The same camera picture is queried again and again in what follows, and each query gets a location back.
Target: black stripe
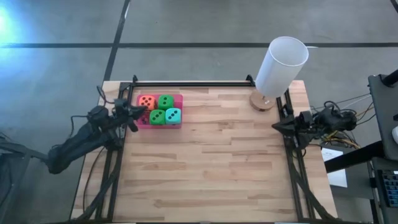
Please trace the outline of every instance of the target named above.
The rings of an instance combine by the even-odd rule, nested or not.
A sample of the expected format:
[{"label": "black stripe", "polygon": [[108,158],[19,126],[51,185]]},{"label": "black stripe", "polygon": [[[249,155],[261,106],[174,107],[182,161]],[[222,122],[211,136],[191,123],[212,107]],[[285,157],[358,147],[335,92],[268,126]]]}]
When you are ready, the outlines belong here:
[{"label": "black stripe", "polygon": [[394,9],[398,12],[398,2],[396,0],[391,0],[392,6],[394,6]]},{"label": "black stripe", "polygon": [[[117,32],[120,41],[122,29]],[[353,48],[353,47],[398,47],[398,42],[380,43],[304,43],[308,47]],[[0,48],[124,48],[124,49],[164,49],[164,48],[264,48],[269,43],[70,43],[70,44],[0,44]]]},{"label": "black stripe", "polygon": [[108,64],[106,65],[106,70],[105,70],[103,81],[109,81],[111,78],[112,69],[113,69],[115,58],[116,58],[116,53],[118,52],[118,44],[120,43],[120,38],[122,36],[123,27],[124,27],[124,22],[126,21],[126,18],[124,16],[127,13],[129,4],[130,4],[130,0],[124,1],[122,13],[120,15],[118,29],[116,30],[116,35],[114,36],[111,55],[109,56]]},{"label": "black stripe", "polygon": [[[270,43],[121,43],[119,48],[162,49],[162,48],[261,48]],[[347,48],[347,47],[398,47],[398,42],[385,43],[305,43],[308,47]]]},{"label": "black stripe", "polygon": [[0,48],[104,48],[112,47],[111,43],[70,43],[70,44],[18,44],[18,43],[5,43],[0,44]]}]

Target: wire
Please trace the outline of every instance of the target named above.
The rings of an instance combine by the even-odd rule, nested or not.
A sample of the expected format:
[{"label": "wire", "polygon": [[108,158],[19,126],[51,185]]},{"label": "wire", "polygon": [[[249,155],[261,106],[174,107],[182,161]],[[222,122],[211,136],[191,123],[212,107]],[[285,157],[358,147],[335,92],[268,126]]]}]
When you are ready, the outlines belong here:
[{"label": "wire", "polygon": [[357,143],[355,142],[355,140],[352,139],[351,136],[349,136],[349,135],[348,135],[347,133],[345,133],[344,131],[339,131],[339,133],[342,134],[343,136],[347,137],[347,139],[350,140],[351,142],[357,144]]},{"label": "wire", "polygon": [[366,95],[369,95],[370,93],[367,93],[367,94],[363,94],[363,95],[361,95],[361,96],[356,96],[356,97],[352,97],[352,98],[350,98],[350,99],[347,99],[347,100],[341,100],[341,101],[337,101],[336,102],[336,104],[338,104],[338,103],[344,103],[344,102],[347,102],[347,101],[350,101],[350,100],[354,100],[354,99],[357,99],[357,98],[360,98],[360,97],[362,97],[362,96],[366,96]]},{"label": "wire", "polygon": [[[73,122],[73,119],[74,119],[74,118],[87,118],[87,116],[83,116],[83,115],[73,115],[73,116],[70,117],[70,123],[71,123],[71,125],[72,125],[72,129],[70,130],[70,134],[69,134],[69,136],[67,137],[67,140],[69,140],[69,139],[72,137],[73,132],[75,131],[75,123]],[[55,144],[55,145],[53,145],[51,148],[53,149],[53,148],[55,148],[55,147],[61,146],[61,145],[65,144],[67,140],[65,140],[65,142],[62,143],[62,144]]]},{"label": "wire", "polygon": [[349,145],[351,145],[351,146],[354,146],[356,149],[360,149],[360,148],[361,148],[359,145],[357,145],[357,144],[355,144],[355,143],[353,143],[353,142],[350,142],[350,141],[348,141],[348,140],[345,140],[345,139],[332,138],[332,139],[330,139],[330,140],[331,140],[331,141],[339,141],[339,142],[347,143],[347,144],[349,144]]},{"label": "wire", "polygon": [[371,110],[371,109],[373,109],[373,108],[374,108],[374,106],[370,107],[370,108],[369,108],[368,110],[366,110],[366,111],[360,112],[360,113],[357,114],[356,116],[360,116],[361,114],[366,113],[366,112],[368,112],[369,110]]},{"label": "wire", "polygon": [[86,185],[85,185],[85,190],[83,191],[83,213],[84,213],[85,210],[86,210],[85,199],[86,199],[86,191],[87,191],[88,183],[90,182],[91,175],[92,175],[93,170],[94,170],[94,166],[95,166],[95,164],[97,163],[98,159],[100,158],[100,155],[101,155],[101,153],[102,153],[102,151],[103,151],[104,149],[105,149],[105,146],[102,147],[102,149],[101,149],[100,152],[98,153],[97,157],[95,158],[95,160],[94,160],[94,162],[93,162],[93,165],[91,166],[90,173],[88,174],[88,177],[87,177],[87,181],[86,181]]},{"label": "wire", "polygon": [[3,138],[8,139],[9,141],[13,141],[10,137],[8,137],[6,134],[4,134],[2,131],[0,131],[0,135],[3,136]]},{"label": "wire", "polygon": [[375,117],[375,115],[376,114],[374,114],[373,116],[371,116],[369,119],[367,119],[366,121],[363,121],[363,122],[361,122],[361,123],[359,123],[359,124],[356,124],[357,126],[358,125],[360,125],[360,124],[363,124],[363,123],[366,123],[366,122],[368,122],[368,121],[370,121],[373,117]]},{"label": "wire", "polygon": [[359,100],[357,100],[357,101],[354,101],[354,102],[352,102],[352,103],[346,105],[346,106],[343,107],[342,109],[345,109],[345,108],[347,108],[347,107],[349,107],[349,106],[351,106],[351,105],[353,105],[353,104],[355,104],[355,103],[357,103],[357,102],[363,101],[363,100],[365,100],[366,98],[369,98],[369,97],[371,97],[371,95],[365,96],[364,98],[361,98],[361,99],[359,99]]},{"label": "wire", "polygon": [[9,178],[9,181],[10,181],[10,187],[8,188],[7,193],[4,195],[4,198],[1,199],[0,208],[2,207],[3,203],[6,201],[8,195],[10,194],[10,191],[11,191],[12,185],[13,185],[13,183],[12,183],[13,182],[12,181],[12,174],[11,174],[11,165],[10,165],[10,162],[8,160],[7,160],[7,165],[8,165],[8,174],[9,174],[8,178]]},{"label": "wire", "polygon": [[99,93],[99,96],[104,100],[104,106],[109,103],[109,104],[114,104],[114,102],[109,102],[108,100],[106,100],[106,96],[105,96],[105,92],[104,90],[100,87],[97,86],[97,91]]},{"label": "wire", "polygon": [[304,149],[304,153],[303,153],[303,158],[304,158],[304,156],[307,154],[307,149],[306,148],[303,148],[303,149]]},{"label": "wire", "polygon": [[309,146],[319,146],[319,147],[322,147],[321,145],[319,145],[319,144],[308,144]]},{"label": "wire", "polygon": [[327,108],[327,107],[328,107],[328,106],[327,106],[328,103],[332,104],[333,106],[335,106],[335,107],[337,108],[338,111],[340,111],[340,107],[337,105],[337,103],[335,103],[335,102],[333,102],[333,101],[330,101],[330,100],[324,102],[323,106],[324,106],[325,108]]},{"label": "wire", "polygon": [[366,108],[365,111],[361,112],[361,113],[363,113],[363,114],[362,114],[362,117],[358,119],[358,121],[361,121],[361,120],[362,120],[362,118],[366,115],[366,113],[371,109],[371,106],[372,106],[372,105],[373,105],[373,102],[368,106],[368,108]]},{"label": "wire", "polygon": [[351,134],[352,134],[352,136],[353,136],[353,139],[354,139],[354,142],[356,142],[356,139],[355,139],[355,135],[354,135],[354,133],[352,132],[352,131],[349,131]]},{"label": "wire", "polygon": [[314,110],[315,112],[319,113],[319,111],[314,107],[314,106],[310,106],[311,110]]}]

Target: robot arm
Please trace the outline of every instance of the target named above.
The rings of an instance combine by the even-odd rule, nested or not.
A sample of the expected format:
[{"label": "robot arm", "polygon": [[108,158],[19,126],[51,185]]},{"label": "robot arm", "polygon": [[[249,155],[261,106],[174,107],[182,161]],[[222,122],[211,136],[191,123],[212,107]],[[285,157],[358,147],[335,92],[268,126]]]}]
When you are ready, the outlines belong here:
[{"label": "robot arm", "polygon": [[115,100],[111,116],[104,106],[96,106],[87,115],[88,122],[63,144],[53,147],[48,154],[46,165],[51,174],[59,174],[69,164],[85,154],[104,146],[107,150],[121,147],[116,130],[127,124],[131,131],[138,131],[134,120],[144,114],[146,106],[130,106],[126,100]]}]

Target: keyboard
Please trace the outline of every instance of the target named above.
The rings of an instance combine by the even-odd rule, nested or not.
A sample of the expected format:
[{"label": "keyboard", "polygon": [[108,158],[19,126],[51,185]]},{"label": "keyboard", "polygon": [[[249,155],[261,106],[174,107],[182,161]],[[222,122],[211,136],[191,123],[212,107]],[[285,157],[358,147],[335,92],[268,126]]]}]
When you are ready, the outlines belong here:
[{"label": "keyboard", "polygon": [[398,174],[395,174],[392,170],[382,170],[381,175],[387,206],[398,208]]}]

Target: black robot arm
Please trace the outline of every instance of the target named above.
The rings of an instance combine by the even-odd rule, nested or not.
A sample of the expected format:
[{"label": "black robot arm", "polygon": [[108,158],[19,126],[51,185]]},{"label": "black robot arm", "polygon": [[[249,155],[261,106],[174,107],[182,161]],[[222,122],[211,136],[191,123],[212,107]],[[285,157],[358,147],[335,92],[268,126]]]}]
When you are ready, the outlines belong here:
[{"label": "black robot arm", "polygon": [[284,108],[287,117],[272,127],[284,136],[292,138],[293,148],[301,150],[306,148],[312,139],[320,138],[324,134],[333,131],[351,131],[356,127],[356,112],[353,110],[341,110],[334,102],[325,102],[325,108],[312,114],[311,111],[303,111],[295,117],[291,108]]},{"label": "black robot arm", "polygon": [[46,165],[51,174],[59,174],[72,161],[104,146],[107,150],[118,150],[121,139],[117,129],[127,124],[131,131],[138,131],[134,120],[143,115],[146,106],[131,106],[127,100],[115,100],[112,115],[104,106],[94,107],[87,115],[88,122],[63,144],[54,146],[48,154]]}]

